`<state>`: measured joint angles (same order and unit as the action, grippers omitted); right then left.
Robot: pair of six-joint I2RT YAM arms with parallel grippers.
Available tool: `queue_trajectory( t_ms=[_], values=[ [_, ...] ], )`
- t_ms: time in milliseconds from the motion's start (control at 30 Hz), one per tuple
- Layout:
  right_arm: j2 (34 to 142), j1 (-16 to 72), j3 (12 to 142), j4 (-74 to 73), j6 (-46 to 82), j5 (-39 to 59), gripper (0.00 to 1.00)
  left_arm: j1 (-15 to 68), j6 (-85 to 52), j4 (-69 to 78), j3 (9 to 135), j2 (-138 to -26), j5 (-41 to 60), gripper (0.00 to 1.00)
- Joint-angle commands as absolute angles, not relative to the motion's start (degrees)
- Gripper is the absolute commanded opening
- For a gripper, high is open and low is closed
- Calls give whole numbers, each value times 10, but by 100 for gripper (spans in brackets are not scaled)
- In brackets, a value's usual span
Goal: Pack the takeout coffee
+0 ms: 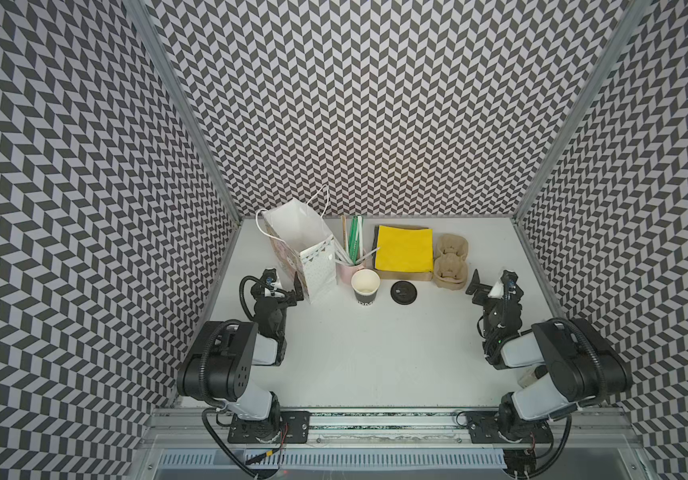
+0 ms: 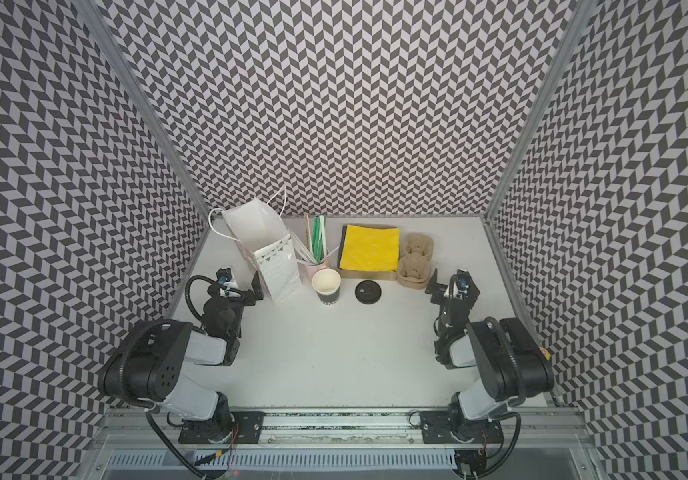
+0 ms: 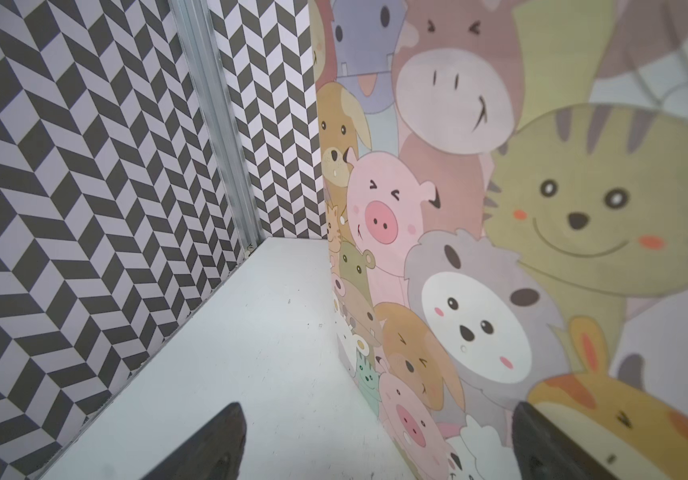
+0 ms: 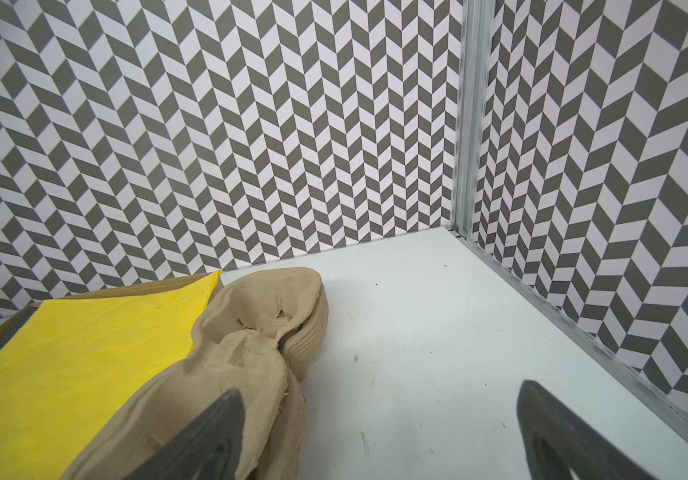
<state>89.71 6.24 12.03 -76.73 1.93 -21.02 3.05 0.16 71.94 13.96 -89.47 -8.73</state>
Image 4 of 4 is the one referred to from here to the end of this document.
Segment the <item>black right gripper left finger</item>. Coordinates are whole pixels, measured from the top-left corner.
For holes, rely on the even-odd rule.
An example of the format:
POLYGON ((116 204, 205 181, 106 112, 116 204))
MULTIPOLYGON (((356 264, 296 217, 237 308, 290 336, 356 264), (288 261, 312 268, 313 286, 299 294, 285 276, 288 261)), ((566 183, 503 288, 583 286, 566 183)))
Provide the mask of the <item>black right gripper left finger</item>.
POLYGON ((239 390, 162 390, 139 404, 126 439, 138 464, 128 479, 234 479, 245 408, 239 390))

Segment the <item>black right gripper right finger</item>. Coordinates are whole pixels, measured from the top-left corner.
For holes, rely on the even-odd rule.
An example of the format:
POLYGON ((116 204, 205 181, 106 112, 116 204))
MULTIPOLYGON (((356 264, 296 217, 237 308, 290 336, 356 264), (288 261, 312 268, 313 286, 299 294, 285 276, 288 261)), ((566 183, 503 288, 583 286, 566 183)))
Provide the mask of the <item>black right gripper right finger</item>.
POLYGON ((516 413, 533 479, 653 477, 536 381, 522 383, 516 413))

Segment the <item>brown pulp cup carrier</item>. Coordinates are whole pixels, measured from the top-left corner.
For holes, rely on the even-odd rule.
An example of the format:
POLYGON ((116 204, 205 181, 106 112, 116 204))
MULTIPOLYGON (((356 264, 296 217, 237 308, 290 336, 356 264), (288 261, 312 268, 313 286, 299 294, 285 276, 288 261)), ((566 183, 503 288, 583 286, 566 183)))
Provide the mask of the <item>brown pulp cup carrier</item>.
POLYGON ((300 383, 320 351, 329 305, 310 268, 255 272, 229 283, 193 330, 193 351, 143 385, 65 471, 68 479, 128 479, 138 464, 126 439, 139 404, 155 392, 239 390, 245 408, 234 479, 294 479, 306 439, 300 383))

